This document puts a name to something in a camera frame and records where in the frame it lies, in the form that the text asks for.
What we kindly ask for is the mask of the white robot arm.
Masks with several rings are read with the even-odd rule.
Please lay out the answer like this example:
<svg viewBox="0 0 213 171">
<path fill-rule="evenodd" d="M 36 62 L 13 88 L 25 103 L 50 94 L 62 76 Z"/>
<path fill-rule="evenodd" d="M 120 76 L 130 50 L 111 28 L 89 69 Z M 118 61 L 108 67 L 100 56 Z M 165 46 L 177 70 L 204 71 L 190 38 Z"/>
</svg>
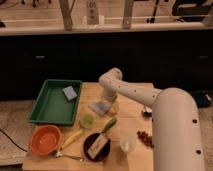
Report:
<svg viewBox="0 0 213 171">
<path fill-rule="evenodd" d="M 147 88 L 122 80 L 120 69 L 99 77 L 103 97 L 126 96 L 152 109 L 154 171 L 205 171 L 198 107 L 180 88 Z"/>
</svg>

